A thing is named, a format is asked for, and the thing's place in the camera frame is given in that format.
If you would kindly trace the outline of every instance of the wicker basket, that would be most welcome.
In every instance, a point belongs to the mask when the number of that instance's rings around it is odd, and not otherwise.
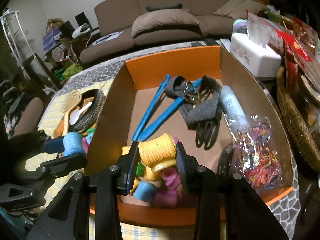
[[[302,158],[309,166],[320,172],[320,152],[316,143],[308,132],[308,127],[303,120],[295,103],[288,94],[284,85],[284,67],[280,67],[277,72],[277,99],[279,108],[284,119],[284,124],[290,134],[292,141],[298,147]]]

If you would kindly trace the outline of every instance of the gray stone-pattern mat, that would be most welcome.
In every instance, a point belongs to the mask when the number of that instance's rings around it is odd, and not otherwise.
[[[154,47],[150,49],[143,49],[137,52],[126,54],[126,55],[102,62],[100,64],[97,64],[71,77],[69,81],[64,85],[64,87],[56,93],[54,98],[57,96],[69,93],[73,90],[90,86],[95,82],[102,82],[102,81],[113,79],[117,75],[119,69],[122,67],[122,65],[126,60],[141,57],[144,55],[154,54],[161,51],[168,51],[168,50],[179,49],[179,48],[189,48],[191,47],[191,43],[192,42],[183,42],[183,43]],[[293,237],[297,215],[301,209],[301,205],[299,201],[298,170],[297,170],[297,164],[295,162],[293,155],[292,155],[292,166],[294,171],[293,172],[294,190],[290,192],[288,195],[286,195],[285,197],[283,197],[281,200],[269,206],[270,210],[273,212],[275,217],[281,223],[284,230],[287,232],[290,240]]]

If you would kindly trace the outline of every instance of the brown couch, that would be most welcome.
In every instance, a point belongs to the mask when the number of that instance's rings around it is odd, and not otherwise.
[[[85,65],[126,53],[142,46],[172,43],[187,40],[200,40],[207,36],[232,33],[234,20],[214,16],[213,12],[229,0],[106,0],[95,7],[100,35],[123,31],[118,38],[88,47],[80,60]],[[132,38],[131,27],[137,17],[147,13],[146,6],[163,7],[182,3],[200,22],[200,31],[186,29],[165,29],[144,33]]]

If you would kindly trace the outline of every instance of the yellow checkered cloth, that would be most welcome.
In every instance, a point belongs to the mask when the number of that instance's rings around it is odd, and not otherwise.
[[[102,89],[105,95],[108,94],[109,88],[113,82],[113,79],[98,82],[92,86],[88,86],[83,89],[79,89],[80,93],[84,93],[90,89]],[[63,113],[60,111],[63,103],[66,101],[67,95],[61,95],[54,99],[49,108],[46,110],[39,130],[44,130],[47,135],[52,136],[54,130],[63,117]],[[41,153],[33,158],[30,158],[26,162],[26,169],[29,171],[35,171],[40,163],[55,159],[57,154]],[[77,172],[83,172],[83,169],[78,171],[72,171],[68,176],[56,179],[55,183],[48,189],[45,200],[46,204],[43,207],[34,209],[33,212],[41,213],[45,207],[56,196],[59,190],[68,182],[68,180]],[[133,225],[121,223],[122,236],[124,240],[191,240],[193,237],[193,229],[156,229],[156,228],[144,228]],[[89,240],[94,240],[94,215],[90,214],[89,221]]]

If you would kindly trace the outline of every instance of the gray fabric pouch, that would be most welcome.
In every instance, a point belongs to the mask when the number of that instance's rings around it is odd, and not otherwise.
[[[181,76],[171,78],[164,88],[164,92],[171,98],[182,97],[182,93],[186,88],[184,81],[185,79]],[[204,90],[211,91],[211,95],[207,98],[207,100],[204,100],[195,107],[193,107],[192,104],[184,101],[179,107],[180,113],[187,126],[191,126],[201,121],[211,120],[215,117],[218,100],[221,93],[221,86],[215,79],[203,76],[198,87],[198,91],[201,93]]]

